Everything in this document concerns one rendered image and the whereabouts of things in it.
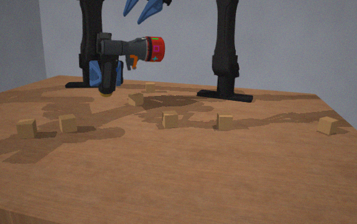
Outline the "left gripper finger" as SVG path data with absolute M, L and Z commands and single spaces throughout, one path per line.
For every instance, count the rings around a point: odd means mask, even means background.
M 137 24 L 142 23 L 148 17 L 160 12 L 163 7 L 163 0 L 149 0 L 144 10 L 142 11 Z
M 124 8 L 123 16 L 126 17 L 126 15 L 131 11 L 131 9 L 136 5 L 136 3 L 139 0 L 127 0 L 126 5 Z M 131 3 L 131 4 L 130 4 Z

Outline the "small tan block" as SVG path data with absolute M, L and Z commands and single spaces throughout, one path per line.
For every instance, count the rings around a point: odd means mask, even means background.
M 139 106 L 144 104 L 144 98 L 142 93 L 130 93 L 128 94 L 129 104 L 133 106 Z
M 77 121 L 73 114 L 66 114 L 58 117 L 62 133 L 77 131 Z
M 175 111 L 162 111 L 162 125 L 164 128 L 177 128 L 178 116 Z
M 232 130 L 233 116 L 231 113 L 217 113 L 216 125 L 218 129 Z
M 328 116 L 320 118 L 317 131 L 325 134 L 336 133 L 339 120 L 330 118 Z
M 146 82 L 146 93 L 155 93 L 155 83 Z
M 16 127 L 19 139 L 34 138 L 37 134 L 35 119 L 20 119 Z

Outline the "grey pistol-grip hose nozzle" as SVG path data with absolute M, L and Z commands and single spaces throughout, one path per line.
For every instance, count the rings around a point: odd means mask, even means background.
M 110 97 L 116 89 L 119 56 L 126 56 L 127 70 L 136 69 L 137 61 L 161 62 L 165 55 L 165 43 L 161 37 L 141 37 L 129 42 L 102 40 L 98 43 L 101 58 L 102 82 L 98 86 L 100 95 Z

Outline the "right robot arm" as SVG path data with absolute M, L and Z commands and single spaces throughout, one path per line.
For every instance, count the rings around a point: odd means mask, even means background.
M 103 1 L 82 0 L 81 2 L 80 0 L 83 35 L 80 46 L 79 67 L 83 72 L 83 82 L 68 82 L 65 88 L 98 88 L 98 86 L 91 87 L 85 83 L 85 60 L 101 60 L 100 53 L 98 52 L 98 43 L 101 43 L 102 40 L 111 40 L 111 33 L 103 32 L 102 30 L 101 12 Z

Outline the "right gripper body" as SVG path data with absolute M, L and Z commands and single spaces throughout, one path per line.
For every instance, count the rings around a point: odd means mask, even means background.
M 90 84 L 90 76 L 89 76 L 89 61 L 90 60 L 85 60 L 85 83 Z M 98 64 L 101 69 L 101 60 L 95 60 L 98 61 Z M 123 61 L 119 60 L 121 62 L 121 84 L 123 84 Z

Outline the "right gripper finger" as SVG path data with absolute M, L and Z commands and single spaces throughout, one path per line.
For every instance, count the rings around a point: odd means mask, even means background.
M 90 61 L 90 86 L 98 86 L 102 82 L 98 61 Z
M 118 61 L 118 73 L 116 79 L 116 86 L 121 86 L 121 62 Z

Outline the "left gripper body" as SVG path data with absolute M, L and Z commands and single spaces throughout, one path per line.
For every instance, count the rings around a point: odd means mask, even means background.
M 166 3 L 167 6 L 169 6 L 171 2 L 172 2 L 172 0 L 163 0 L 163 3 Z

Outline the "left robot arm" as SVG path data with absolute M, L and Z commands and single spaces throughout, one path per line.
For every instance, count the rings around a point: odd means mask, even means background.
M 239 77 L 238 56 L 234 45 L 236 9 L 239 0 L 216 0 L 216 3 L 218 25 L 216 47 L 212 55 L 212 70 L 214 75 L 218 76 L 217 91 L 200 90 L 197 96 L 251 103 L 252 95 L 234 93 L 235 78 Z

